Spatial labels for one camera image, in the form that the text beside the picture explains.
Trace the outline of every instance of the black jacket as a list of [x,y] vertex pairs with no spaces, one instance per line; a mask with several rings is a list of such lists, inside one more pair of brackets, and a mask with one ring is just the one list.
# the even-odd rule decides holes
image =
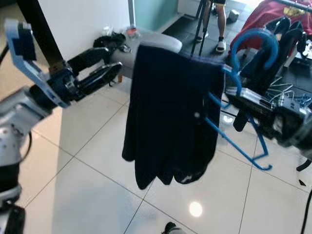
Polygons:
[[140,46],[131,87],[122,157],[135,160],[136,181],[145,189],[157,176],[170,184],[198,180],[215,153],[221,98],[222,64],[196,61],[176,53]]

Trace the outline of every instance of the tripod stand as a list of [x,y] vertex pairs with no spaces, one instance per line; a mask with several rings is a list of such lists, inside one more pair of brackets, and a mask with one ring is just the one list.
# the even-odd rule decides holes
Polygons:
[[[208,20],[207,20],[206,27],[204,27],[204,29],[203,29],[203,33],[204,34],[203,34],[203,40],[202,40],[201,45],[200,45],[200,50],[199,50],[199,54],[198,54],[199,56],[201,56],[201,53],[202,53],[202,50],[203,50],[203,46],[204,46],[204,43],[205,43],[205,35],[207,33],[207,28],[208,28],[208,24],[209,24],[209,20],[210,20],[210,15],[211,15],[211,10],[212,10],[212,7],[213,7],[213,3],[214,3],[214,0],[210,0]],[[194,39],[194,42],[193,42],[191,56],[193,56],[194,51],[195,51],[196,38],[198,37],[198,34],[199,34],[200,26],[201,26],[201,23],[203,21],[204,12],[205,12],[206,7],[207,7],[207,0],[200,0],[199,7],[198,7],[198,10],[197,10],[197,13],[196,13],[196,19],[198,19],[199,13],[200,13],[200,17],[199,17],[199,21],[198,21],[198,26],[197,26],[197,30],[196,30],[195,39]]]

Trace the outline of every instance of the gray cushion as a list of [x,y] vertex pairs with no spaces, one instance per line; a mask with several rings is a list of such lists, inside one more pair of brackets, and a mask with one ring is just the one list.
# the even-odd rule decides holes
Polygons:
[[175,53],[179,53],[182,48],[182,42],[173,37],[143,29],[140,29],[139,33],[141,36],[138,39],[131,40],[127,38],[126,43],[131,47],[131,53],[124,53],[116,50],[111,57],[111,62],[121,62],[123,64],[123,68],[120,73],[129,78],[132,78],[137,49],[140,43],[158,48],[164,48]]

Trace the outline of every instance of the white tile floor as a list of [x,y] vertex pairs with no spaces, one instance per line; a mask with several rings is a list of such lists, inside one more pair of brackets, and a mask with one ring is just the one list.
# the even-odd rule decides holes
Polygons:
[[[274,142],[268,142],[271,156],[260,161],[273,164],[268,173],[220,138],[199,181],[165,186],[156,179],[141,191],[134,164],[121,158],[130,85],[125,78],[105,87],[34,129],[20,174],[26,234],[160,234],[169,221],[187,234],[300,233],[310,190],[297,182],[302,158]],[[229,118],[221,115],[221,128],[251,156],[261,153],[252,127],[236,133],[224,123]],[[193,202],[202,206],[200,217],[190,214]]]

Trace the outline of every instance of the black bag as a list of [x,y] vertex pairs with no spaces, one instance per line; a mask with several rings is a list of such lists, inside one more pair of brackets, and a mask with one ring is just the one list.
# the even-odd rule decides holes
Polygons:
[[123,50],[123,46],[126,42],[126,37],[122,33],[113,32],[111,36],[102,36],[96,39],[93,43],[93,47],[106,47],[109,50],[109,54],[112,55],[116,49]]

